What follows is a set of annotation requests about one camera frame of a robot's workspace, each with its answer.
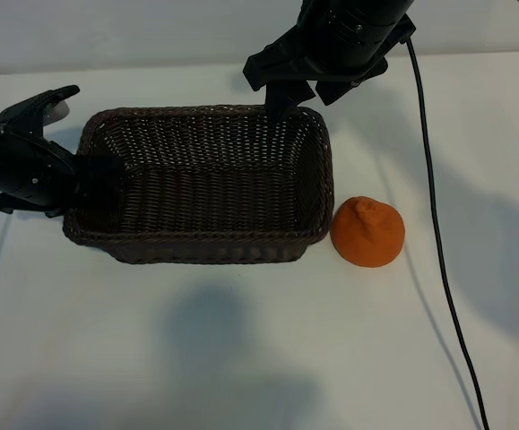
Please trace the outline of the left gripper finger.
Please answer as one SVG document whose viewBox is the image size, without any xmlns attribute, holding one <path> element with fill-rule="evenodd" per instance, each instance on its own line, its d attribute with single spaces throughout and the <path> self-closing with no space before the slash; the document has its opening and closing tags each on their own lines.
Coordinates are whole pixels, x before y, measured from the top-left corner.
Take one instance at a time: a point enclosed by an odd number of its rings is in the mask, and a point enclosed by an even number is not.
<svg viewBox="0 0 519 430">
<path fill-rule="evenodd" d="M 76 155 L 76 209 L 113 210 L 123 189 L 124 162 L 118 156 Z"/>
</svg>

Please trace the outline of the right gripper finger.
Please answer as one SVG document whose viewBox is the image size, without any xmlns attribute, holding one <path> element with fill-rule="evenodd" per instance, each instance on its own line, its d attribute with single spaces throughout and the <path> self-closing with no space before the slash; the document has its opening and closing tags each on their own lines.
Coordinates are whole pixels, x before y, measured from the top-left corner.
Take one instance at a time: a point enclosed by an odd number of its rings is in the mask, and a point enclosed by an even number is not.
<svg viewBox="0 0 519 430">
<path fill-rule="evenodd" d="M 313 57 L 298 25 L 259 53 L 251 55 L 243 68 L 243 74 L 254 91 L 280 82 L 288 87 L 302 85 L 307 93 L 313 93 L 308 83 L 313 73 Z"/>
<path fill-rule="evenodd" d="M 279 122 L 301 103 L 316 95 L 307 81 L 273 81 L 266 84 L 264 109 L 268 118 Z"/>
</svg>

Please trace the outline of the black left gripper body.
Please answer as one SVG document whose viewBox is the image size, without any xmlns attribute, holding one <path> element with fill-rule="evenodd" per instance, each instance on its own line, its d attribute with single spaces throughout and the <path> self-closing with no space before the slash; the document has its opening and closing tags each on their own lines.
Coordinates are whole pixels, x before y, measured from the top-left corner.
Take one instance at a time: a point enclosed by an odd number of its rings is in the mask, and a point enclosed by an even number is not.
<svg viewBox="0 0 519 430">
<path fill-rule="evenodd" d="M 43 128 L 62 119 L 44 107 L 32 114 L 7 108 L 0 116 L 0 211 L 44 212 L 50 218 L 74 202 L 74 155 L 44 138 Z"/>
</svg>

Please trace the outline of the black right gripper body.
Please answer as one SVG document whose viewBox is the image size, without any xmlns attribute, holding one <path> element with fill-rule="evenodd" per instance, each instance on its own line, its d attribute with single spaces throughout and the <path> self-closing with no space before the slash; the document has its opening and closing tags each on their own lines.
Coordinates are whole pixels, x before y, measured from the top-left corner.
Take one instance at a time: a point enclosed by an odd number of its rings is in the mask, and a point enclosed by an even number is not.
<svg viewBox="0 0 519 430">
<path fill-rule="evenodd" d="M 386 72 L 386 54 L 416 30 L 411 1 L 305 1 L 297 27 L 308 58 L 321 69 L 316 92 L 326 106 Z"/>
</svg>

